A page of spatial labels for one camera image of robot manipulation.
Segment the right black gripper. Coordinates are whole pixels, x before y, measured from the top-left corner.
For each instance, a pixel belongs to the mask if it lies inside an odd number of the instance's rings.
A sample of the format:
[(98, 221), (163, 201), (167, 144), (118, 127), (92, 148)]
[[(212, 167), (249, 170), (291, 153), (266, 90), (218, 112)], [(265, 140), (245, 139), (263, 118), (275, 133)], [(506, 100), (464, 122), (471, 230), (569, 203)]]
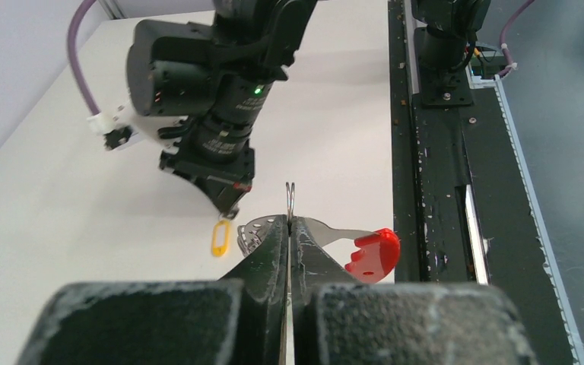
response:
[(180, 148), (175, 154), (164, 150), (159, 168), (192, 183), (222, 217), (234, 219), (239, 212), (239, 201), (252, 190), (255, 150), (246, 144), (236, 160), (229, 163), (215, 163), (190, 147)]

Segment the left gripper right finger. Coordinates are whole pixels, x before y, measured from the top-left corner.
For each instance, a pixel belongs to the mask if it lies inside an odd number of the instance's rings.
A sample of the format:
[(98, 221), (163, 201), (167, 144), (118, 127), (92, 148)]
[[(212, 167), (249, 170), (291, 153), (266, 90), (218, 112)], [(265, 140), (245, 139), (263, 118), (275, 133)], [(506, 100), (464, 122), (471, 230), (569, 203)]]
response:
[(512, 301), (474, 284), (363, 284), (290, 223), (298, 364), (534, 364)]

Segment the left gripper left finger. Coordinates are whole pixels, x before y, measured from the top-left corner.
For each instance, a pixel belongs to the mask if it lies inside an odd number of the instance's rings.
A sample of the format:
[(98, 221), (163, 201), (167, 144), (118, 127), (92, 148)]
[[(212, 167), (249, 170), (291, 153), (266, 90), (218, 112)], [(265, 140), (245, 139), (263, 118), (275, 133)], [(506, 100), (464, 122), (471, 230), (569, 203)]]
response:
[(43, 307), (20, 364), (283, 364), (287, 218), (259, 221), (259, 246), (214, 281), (92, 281)]

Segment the yellow tag key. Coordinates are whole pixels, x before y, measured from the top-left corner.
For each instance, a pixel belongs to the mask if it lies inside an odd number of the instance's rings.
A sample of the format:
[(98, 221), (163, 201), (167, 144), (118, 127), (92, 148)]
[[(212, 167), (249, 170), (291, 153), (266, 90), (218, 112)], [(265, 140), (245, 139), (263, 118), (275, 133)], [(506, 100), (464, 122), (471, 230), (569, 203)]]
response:
[(229, 247), (232, 229), (232, 222), (224, 217), (220, 218), (214, 225), (211, 237), (211, 254), (215, 258), (224, 256)]

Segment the metal keyring holder red handle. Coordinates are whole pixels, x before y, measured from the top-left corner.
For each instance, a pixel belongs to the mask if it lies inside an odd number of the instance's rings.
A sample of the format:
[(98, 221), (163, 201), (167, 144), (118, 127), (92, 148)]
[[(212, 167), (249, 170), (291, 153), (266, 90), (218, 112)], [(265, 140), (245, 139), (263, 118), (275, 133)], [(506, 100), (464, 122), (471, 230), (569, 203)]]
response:
[[(275, 220), (273, 215), (255, 218), (237, 228), (237, 244), (247, 257), (265, 239)], [(376, 231), (333, 228), (315, 218), (305, 217), (313, 242), (320, 248), (333, 243), (351, 241), (353, 251), (343, 268), (351, 276), (366, 284), (376, 284), (394, 270), (401, 257), (401, 241), (389, 228)]]

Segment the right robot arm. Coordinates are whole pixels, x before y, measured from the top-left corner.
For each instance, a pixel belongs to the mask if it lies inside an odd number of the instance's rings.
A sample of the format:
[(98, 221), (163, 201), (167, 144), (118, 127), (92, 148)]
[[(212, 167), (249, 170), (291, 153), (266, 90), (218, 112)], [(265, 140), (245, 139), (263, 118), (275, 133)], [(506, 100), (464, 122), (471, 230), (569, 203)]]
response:
[(143, 20), (126, 58), (140, 117), (173, 117), (159, 167), (190, 181), (232, 219), (252, 188), (253, 126), (273, 84), (286, 81), (314, 1), (216, 1), (210, 25)]

